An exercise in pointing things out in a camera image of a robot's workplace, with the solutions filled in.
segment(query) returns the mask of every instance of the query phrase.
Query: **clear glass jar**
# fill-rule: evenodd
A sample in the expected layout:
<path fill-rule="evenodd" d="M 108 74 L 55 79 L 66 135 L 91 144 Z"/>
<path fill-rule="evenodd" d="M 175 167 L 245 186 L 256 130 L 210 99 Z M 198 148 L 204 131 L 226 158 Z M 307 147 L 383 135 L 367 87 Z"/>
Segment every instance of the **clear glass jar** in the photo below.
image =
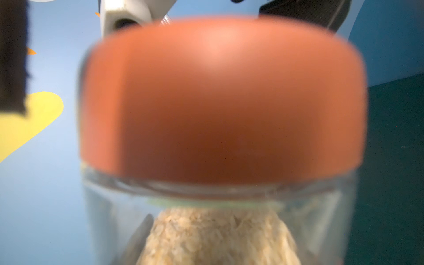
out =
<path fill-rule="evenodd" d="M 97 265 L 342 264 L 364 73 L 345 41 L 271 18 L 103 39 L 78 114 Z"/>
<path fill-rule="evenodd" d="M 233 187 L 83 175 L 98 265 L 340 265 L 357 185 L 354 172 Z"/>

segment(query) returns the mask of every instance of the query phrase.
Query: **jar contents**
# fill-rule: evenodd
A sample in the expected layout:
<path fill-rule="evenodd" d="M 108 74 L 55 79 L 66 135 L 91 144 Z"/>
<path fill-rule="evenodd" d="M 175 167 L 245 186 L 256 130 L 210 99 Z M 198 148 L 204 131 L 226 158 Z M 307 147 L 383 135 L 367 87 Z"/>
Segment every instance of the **jar contents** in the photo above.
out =
<path fill-rule="evenodd" d="M 174 207 L 153 223 L 137 265 L 300 265 L 272 209 Z"/>

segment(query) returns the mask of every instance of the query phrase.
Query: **green table surface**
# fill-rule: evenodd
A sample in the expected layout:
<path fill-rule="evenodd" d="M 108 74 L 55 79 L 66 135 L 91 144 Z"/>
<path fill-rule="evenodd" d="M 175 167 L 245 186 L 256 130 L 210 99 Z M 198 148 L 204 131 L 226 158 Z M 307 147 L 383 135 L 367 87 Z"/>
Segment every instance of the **green table surface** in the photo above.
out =
<path fill-rule="evenodd" d="M 424 265 L 424 74 L 369 89 L 345 265 Z"/>

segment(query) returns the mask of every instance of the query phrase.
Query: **blue wall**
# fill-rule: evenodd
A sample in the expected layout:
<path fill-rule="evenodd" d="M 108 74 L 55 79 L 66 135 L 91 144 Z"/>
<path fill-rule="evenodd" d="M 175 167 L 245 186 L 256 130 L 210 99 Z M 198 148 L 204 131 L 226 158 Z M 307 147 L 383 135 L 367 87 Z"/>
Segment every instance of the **blue wall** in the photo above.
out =
<path fill-rule="evenodd" d="M 349 40 L 365 57 L 370 86 L 424 72 L 419 0 L 366 0 Z"/>
<path fill-rule="evenodd" d="M 28 92 L 53 92 L 64 110 L 0 163 L 0 265 L 92 264 L 75 85 L 82 56 L 100 39 L 95 12 L 95 0 L 30 2 L 28 47 L 37 54 L 28 57 Z"/>

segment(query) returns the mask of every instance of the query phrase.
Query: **jar lid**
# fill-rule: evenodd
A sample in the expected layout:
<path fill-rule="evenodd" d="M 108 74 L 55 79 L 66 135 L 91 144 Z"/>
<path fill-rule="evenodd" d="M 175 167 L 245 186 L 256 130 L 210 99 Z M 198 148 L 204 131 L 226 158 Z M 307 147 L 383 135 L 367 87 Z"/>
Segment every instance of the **jar lid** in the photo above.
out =
<path fill-rule="evenodd" d="M 84 67 L 81 157 L 121 178 L 311 181 L 363 159 L 364 63 L 325 29 L 285 19 L 134 26 Z"/>

